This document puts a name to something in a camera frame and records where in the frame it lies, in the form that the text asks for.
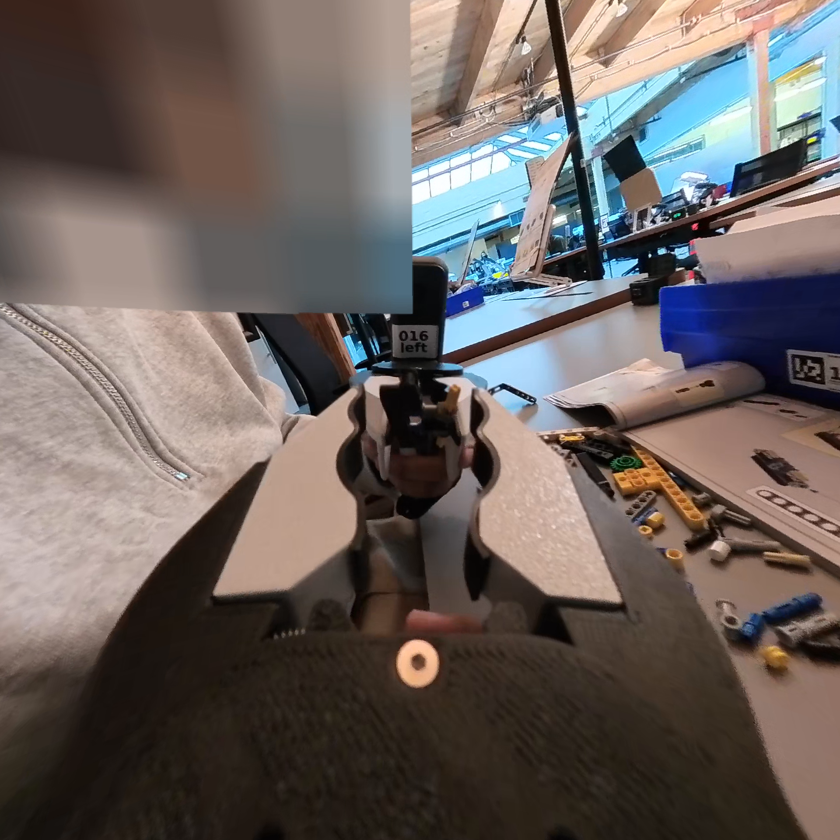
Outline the black metal pole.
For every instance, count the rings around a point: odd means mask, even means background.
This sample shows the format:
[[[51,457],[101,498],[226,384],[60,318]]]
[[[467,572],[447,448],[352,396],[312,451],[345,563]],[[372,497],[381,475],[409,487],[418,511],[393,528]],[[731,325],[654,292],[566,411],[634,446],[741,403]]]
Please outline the black metal pole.
[[[602,280],[602,257],[595,227],[589,177],[585,168],[580,123],[574,98],[570,55],[565,38],[561,6],[559,1],[546,1],[545,7],[549,22],[554,65],[559,82],[563,118],[569,135],[570,158],[583,226],[586,266],[590,280]]]

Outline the brown cardboard sheets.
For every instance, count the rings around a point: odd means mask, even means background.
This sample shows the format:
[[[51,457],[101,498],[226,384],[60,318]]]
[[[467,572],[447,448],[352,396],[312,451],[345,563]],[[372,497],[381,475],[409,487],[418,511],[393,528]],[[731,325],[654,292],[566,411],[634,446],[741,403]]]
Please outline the brown cardboard sheets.
[[[532,279],[542,274],[554,218],[550,198],[574,142],[578,139],[578,132],[573,132],[555,152],[529,172],[531,190],[511,264],[511,278],[514,280]]]

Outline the blue storage bin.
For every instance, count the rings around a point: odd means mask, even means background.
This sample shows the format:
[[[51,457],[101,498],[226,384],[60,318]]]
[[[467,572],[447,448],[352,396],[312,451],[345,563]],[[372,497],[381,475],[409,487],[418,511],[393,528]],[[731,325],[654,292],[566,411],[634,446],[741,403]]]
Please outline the blue storage bin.
[[[686,368],[743,362],[773,394],[839,408],[837,273],[667,287],[659,323]]]

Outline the yellow axle lego assembly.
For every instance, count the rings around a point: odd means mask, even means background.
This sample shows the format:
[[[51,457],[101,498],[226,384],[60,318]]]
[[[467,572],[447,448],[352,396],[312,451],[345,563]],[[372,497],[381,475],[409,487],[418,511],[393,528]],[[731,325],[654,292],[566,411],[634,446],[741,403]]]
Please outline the yellow axle lego assembly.
[[[463,443],[457,419],[460,392],[458,385],[435,379],[423,382],[409,375],[397,384],[383,385],[385,444],[423,456],[446,448],[459,451]]]

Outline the long grey lego pin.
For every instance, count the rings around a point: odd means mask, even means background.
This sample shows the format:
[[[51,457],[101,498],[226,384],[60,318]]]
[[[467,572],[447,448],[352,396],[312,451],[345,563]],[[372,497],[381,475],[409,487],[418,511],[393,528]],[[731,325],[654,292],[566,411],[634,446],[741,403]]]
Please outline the long grey lego pin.
[[[819,612],[779,624],[773,628],[773,632],[783,648],[792,650],[838,627],[838,615],[832,612]]]

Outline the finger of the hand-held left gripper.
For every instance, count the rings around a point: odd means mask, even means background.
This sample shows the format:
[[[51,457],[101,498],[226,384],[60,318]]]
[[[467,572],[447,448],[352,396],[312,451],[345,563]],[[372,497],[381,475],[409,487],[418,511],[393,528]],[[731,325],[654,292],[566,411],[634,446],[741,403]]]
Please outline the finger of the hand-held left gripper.
[[[382,404],[379,385],[363,386],[363,455],[379,480],[391,479],[392,443],[390,421]]]
[[[459,387],[458,389],[458,399],[454,410],[454,422],[458,438],[458,456],[460,459],[471,459],[475,446],[474,436],[471,432],[474,390],[474,387]]]

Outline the long yellow lego beam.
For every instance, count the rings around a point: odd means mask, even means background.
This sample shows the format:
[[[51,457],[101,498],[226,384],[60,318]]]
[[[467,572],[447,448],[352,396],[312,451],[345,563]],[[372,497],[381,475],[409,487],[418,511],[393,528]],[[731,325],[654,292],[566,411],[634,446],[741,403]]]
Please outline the long yellow lego beam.
[[[663,494],[671,507],[691,531],[702,530],[707,526],[706,517],[698,510],[687,494],[680,489],[665,468],[646,450],[633,446],[636,457],[643,460],[645,468],[655,470],[661,477],[661,487],[657,491]]]

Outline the person's grey hoodie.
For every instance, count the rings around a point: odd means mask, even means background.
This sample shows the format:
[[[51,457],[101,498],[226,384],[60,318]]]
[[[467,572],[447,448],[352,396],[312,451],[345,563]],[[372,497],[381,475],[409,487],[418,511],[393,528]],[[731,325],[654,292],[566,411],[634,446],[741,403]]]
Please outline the person's grey hoodie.
[[[299,434],[237,317],[2,303],[2,808],[178,539]]]

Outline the grey lego instruction booklet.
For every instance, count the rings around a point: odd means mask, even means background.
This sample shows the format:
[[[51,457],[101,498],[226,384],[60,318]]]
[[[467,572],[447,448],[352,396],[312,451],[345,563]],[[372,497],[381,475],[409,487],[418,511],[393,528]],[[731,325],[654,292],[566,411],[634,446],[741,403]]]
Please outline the grey lego instruction booklet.
[[[770,392],[752,366],[649,359],[544,397],[605,425],[838,574],[838,410]]]

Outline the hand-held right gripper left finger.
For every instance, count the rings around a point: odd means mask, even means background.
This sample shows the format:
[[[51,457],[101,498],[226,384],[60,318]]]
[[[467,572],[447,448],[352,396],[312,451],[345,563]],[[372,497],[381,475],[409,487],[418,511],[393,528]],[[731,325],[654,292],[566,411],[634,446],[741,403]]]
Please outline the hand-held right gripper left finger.
[[[358,473],[361,388],[344,393],[272,457],[213,590],[221,604],[275,603],[309,617],[321,601],[350,614],[364,513]]]

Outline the black office chair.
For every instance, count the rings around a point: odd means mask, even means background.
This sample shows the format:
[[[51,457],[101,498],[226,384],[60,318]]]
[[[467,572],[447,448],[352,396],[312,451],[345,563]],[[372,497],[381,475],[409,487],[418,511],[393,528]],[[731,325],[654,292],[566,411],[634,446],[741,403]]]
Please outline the black office chair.
[[[296,314],[237,314],[247,341],[261,338],[269,353],[289,374],[295,397],[311,416],[317,416],[349,389],[349,376],[342,374],[327,351],[317,342]]]

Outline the black monitor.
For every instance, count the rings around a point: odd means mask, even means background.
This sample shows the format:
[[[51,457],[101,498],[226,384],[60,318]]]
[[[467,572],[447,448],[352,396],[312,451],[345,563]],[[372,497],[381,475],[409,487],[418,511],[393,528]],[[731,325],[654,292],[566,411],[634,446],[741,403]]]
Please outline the black monitor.
[[[619,183],[624,183],[647,168],[632,134],[605,150],[602,157]]]
[[[758,158],[736,164],[731,179],[730,198],[797,175],[805,166],[807,154],[807,139],[800,138]]]

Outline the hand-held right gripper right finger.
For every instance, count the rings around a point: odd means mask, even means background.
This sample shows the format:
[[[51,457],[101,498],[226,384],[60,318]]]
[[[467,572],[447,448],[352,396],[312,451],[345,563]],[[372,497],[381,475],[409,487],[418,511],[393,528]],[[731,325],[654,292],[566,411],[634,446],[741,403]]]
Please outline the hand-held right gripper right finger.
[[[561,457],[483,389],[471,393],[464,573],[473,601],[519,604],[528,622],[554,606],[616,612],[622,594]]]

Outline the pile of dark lego beams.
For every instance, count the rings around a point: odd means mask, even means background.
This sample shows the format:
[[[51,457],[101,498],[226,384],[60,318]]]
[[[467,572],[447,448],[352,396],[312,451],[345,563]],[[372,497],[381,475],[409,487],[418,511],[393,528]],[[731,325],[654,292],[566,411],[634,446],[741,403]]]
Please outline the pile of dark lego beams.
[[[599,429],[572,428],[537,433],[537,437],[569,461],[574,461],[596,486],[609,498],[615,491],[603,469],[619,458],[633,459],[629,448],[615,436],[602,434]]]

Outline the long blue lego pin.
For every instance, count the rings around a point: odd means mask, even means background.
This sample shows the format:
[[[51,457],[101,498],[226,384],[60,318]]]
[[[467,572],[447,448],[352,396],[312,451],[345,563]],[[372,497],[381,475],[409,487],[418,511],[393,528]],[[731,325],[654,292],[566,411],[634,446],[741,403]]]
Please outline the long blue lego pin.
[[[770,625],[781,625],[819,611],[823,606],[823,597],[815,592],[795,595],[790,599],[771,605],[762,610],[763,620]]]

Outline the person's left hand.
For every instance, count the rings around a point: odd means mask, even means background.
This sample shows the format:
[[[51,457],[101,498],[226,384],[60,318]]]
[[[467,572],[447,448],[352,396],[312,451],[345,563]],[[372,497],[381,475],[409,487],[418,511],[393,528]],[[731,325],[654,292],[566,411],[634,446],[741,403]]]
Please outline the person's left hand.
[[[406,455],[394,449],[388,471],[388,481],[394,488],[402,496],[412,498],[440,498],[457,481],[449,476],[446,456],[441,451],[435,455]]]

